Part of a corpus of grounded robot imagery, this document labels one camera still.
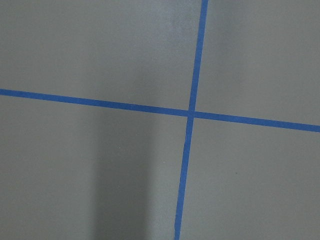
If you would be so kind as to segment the blue tape strip crosswise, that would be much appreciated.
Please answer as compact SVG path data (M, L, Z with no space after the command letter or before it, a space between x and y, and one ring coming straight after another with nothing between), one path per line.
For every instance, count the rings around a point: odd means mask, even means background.
M306 131L306 132L318 133L320 131L320 126L313 125L313 124L287 122L287 121L253 118L253 117L236 116L236 115L226 115L226 114L218 114L218 113L210 113L210 112L190 111L185 109L175 109L175 108L148 106L148 105L140 105L140 104L121 103L121 102L80 98L80 97L72 97L72 96L45 94L45 93L28 92L28 91L20 91L20 90L10 90L10 89L4 89L4 88L0 90L0 94L2 96L9 96L9 97L35 99L35 100L94 106L94 107L119 109L119 110L128 110L128 111L135 111L135 112L145 112L145 113L153 113L153 114L163 114L163 115L178 116L178 117L193 117L193 118L204 119L204 120L240 123L240 124L255 125L255 126L299 130L299 131Z

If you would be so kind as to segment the blue tape strip lengthwise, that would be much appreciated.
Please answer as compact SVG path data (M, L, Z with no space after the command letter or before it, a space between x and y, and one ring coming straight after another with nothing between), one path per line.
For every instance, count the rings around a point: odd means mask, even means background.
M179 240L180 234L181 234L185 192L186 192L186 184L187 184L187 176L188 176L189 159L190 159L190 150L191 150L192 134L193 134L193 126L194 126L194 118L195 118L194 114L196 111L196 102L197 102L199 77L200 77L202 54L203 54L207 12L208 12L208 1L203 0L201 1L201 8L200 8L197 41L196 41L196 49L195 49L195 56L194 56L193 73L192 73L192 82L191 82L191 88L190 88L189 105L188 105L186 128L185 128L185 140L183 145L183 153L182 153L181 168L180 168L179 186L178 186L176 212L175 212L175 220L174 220L174 238L173 238L174 240Z

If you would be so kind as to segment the brown table mat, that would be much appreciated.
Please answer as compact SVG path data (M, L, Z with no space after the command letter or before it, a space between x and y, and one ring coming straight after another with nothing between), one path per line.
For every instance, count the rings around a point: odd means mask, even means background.
M0 89L188 110L202 0L3 0ZM195 111L320 126L320 3L207 0ZM3 240L174 240L187 117L0 95ZM317 240L320 132L194 118L180 240Z

